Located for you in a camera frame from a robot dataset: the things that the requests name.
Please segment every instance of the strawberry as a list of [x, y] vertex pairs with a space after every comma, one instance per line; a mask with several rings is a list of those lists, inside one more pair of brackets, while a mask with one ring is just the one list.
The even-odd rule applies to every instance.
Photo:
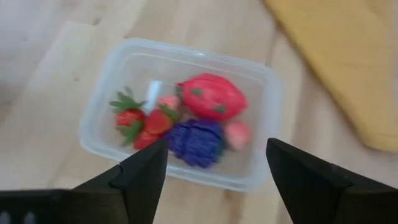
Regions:
[[169, 116], [172, 121], [177, 122], [179, 119], [179, 115], [178, 112], [175, 110], [170, 109], [167, 105], [163, 104], [163, 105], [159, 105], [159, 109], [166, 114], [167, 116]]
[[150, 144], [156, 142], [156, 140], [158, 139], [160, 139], [160, 135], [151, 134], [146, 131], [143, 131], [138, 135], [138, 137], [134, 141], [134, 148], [138, 150], [144, 149]]
[[229, 122], [225, 127], [224, 133], [229, 145], [239, 151], [244, 149], [251, 138], [250, 129], [243, 121]]
[[116, 125], [129, 126], [133, 121], [144, 122], [145, 114], [140, 109], [127, 109], [116, 114]]
[[140, 109], [145, 104], [145, 101], [140, 103], [132, 99], [132, 91], [130, 88], [125, 87], [127, 94], [118, 92], [118, 101], [111, 101], [109, 104], [114, 106], [116, 113], [116, 124], [118, 126], [129, 126], [133, 121], [145, 120], [145, 114]]
[[142, 129], [142, 121], [133, 120], [129, 126], [117, 126], [116, 129], [124, 136], [122, 147], [125, 147], [136, 140]]
[[151, 134], [162, 134], [173, 127], [173, 119], [161, 109], [153, 110], [145, 120], [144, 131]]
[[168, 106], [171, 110], [176, 110], [180, 104], [180, 98], [174, 95], [163, 96], [157, 100], [157, 104]]

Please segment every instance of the fruit toy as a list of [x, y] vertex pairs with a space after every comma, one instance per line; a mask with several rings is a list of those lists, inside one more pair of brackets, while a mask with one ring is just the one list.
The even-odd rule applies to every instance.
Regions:
[[163, 96], [157, 100], [157, 104], [159, 106], [165, 105], [165, 106], [169, 107], [171, 110], [175, 111], [175, 110], [177, 110], [178, 106], [180, 105], [180, 98], [177, 96], [173, 96], [173, 95]]
[[132, 143], [142, 129], [145, 114], [141, 107], [145, 101], [135, 102], [132, 98], [132, 91], [125, 87], [126, 93], [118, 92], [118, 100], [110, 101], [114, 107], [116, 129], [125, 137], [122, 146]]
[[243, 150], [251, 139], [249, 126], [243, 121], [231, 121], [224, 129], [228, 144], [235, 150]]
[[173, 126], [173, 119], [161, 109], [154, 109], [145, 120], [144, 131], [151, 134], [163, 134]]
[[209, 119], [176, 124], [164, 138], [176, 158], [204, 169], [217, 162], [226, 148], [222, 127]]
[[230, 119], [247, 107], [246, 97], [228, 79], [202, 73], [177, 84], [177, 94], [198, 117]]
[[139, 133], [138, 137], [134, 140], [134, 148], [141, 150], [150, 144], [156, 142], [156, 140], [160, 139], [158, 134], [151, 134], [146, 131]]

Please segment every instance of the pink strawberry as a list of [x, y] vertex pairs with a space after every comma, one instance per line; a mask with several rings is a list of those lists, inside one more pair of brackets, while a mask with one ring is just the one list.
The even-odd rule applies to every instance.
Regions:
[[243, 121], [231, 121], [224, 129], [229, 145], [235, 150], [243, 150], [251, 139], [249, 126]]
[[163, 96], [157, 100], [158, 105], [166, 105], [171, 110], [176, 110], [180, 104], [180, 98], [173, 95]]

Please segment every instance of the toy dragon fruit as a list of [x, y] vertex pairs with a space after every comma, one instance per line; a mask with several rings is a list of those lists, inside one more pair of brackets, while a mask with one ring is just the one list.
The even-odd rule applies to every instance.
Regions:
[[210, 73], [177, 84], [183, 103], [198, 117], [230, 119], [247, 107], [246, 97], [228, 79]]

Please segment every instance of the wooden floor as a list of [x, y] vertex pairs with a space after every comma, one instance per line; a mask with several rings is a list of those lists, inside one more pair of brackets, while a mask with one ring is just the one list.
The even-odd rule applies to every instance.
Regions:
[[[282, 80], [280, 138], [398, 186], [398, 157], [365, 148], [260, 0], [0, 0], [0, 189], [74, 187], [115, 165], [79, 146], [105, 55], [124, 38], [265, 63]], [[232, 192], [168, 177], [156, 223], [290, 223], [274, 183]]]

